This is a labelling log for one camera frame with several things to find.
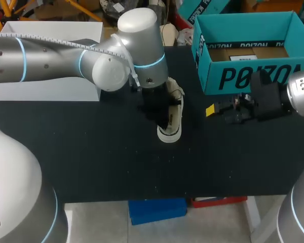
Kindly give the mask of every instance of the paper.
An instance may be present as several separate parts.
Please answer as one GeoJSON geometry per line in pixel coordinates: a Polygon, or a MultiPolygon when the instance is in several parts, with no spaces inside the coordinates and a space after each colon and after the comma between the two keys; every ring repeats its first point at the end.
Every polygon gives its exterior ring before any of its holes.
{"type": "Polygon", "coordinates": [[[256,55],[230,56],[231,61],[256,60],[256,59],[258,59],[256,55]]]}
{"type": "Polygon", "coordinates": [[[124,10],[124,7],[120,3],[116,3],[113,8],[119,13],[124,10]]]}

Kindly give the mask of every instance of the white floor tile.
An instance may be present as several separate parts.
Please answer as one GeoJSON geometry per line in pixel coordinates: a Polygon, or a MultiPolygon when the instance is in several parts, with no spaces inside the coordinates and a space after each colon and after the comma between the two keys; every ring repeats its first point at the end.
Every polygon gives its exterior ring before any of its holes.
{"type": "Polygon", "coordinates": [[[70,243],[127,243],[127,201],[66,204],[72,210],[70,243]]]}
{"type": "Polygon", "coordinates": [[[132,226],[128,243],[250,243],[242,204],[189,209],[181,218],[132,226]]]}

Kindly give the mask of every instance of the cardboard box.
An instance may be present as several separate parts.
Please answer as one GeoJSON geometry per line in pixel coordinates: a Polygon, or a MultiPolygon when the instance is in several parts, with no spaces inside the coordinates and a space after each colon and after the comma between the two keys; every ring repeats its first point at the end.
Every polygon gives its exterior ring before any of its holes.
{"type": "Polygon", "coordinates": [[[299,13],[302,9],[302,5],[303,0],[243,0],[241,12],[261,13],[295,11],[296,13],[299,13]]]}
{"type": "MultiPolygon", "coordinates": [[[[13,21],[7,22],[2,32],[37,34],[66,41],[87,38],[99,43],[102,23],[13,21]]],[[[99,98],[100,90],[90,81],[79,77],[0,84],[0,100],[99,101],[99,98]]]]}
{"type": "Polygon", "coordinates": [[[248,93],[257,70],[285,84],[304,69],[304,25],[294,12],[200,15],[192,52],[205,94],[248,93]]]}
{"type": "Polygon", "coordinates": [[[188,0],[184,1],[178,12],[190,24],[194,24],[200,14],[220,14],[230,0],[188,0]]]}

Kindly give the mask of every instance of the sneaker sole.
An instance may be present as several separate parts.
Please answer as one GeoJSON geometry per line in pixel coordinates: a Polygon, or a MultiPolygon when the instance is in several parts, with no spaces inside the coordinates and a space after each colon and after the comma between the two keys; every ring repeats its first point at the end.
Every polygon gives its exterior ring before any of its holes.
{"type": "Polygon", "coordinates": [[[178,129],[178,132],[174,135],[171,135],[171,136],[167,136],[167,135],[164,135],[159,127],[157,127],[157,133],[158,133],[158,137],[159,139],[164,142],[164,143],[174,143],[174,142],[177,142],[179,140],[179,138],[181,137],[181,122],[179,124],[179,129],[178,129]]]}

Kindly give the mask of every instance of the yellow tag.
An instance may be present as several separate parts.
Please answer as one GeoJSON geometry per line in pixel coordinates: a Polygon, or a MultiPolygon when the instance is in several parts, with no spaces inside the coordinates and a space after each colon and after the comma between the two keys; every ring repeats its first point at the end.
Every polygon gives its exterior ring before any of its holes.
{"type": "Polygon", "coordinates": [[[211,114],[215,113],[215,107],[214,104],[212,104],[210,107],[206,108],[206,117],[210,116],[211,114]]]}

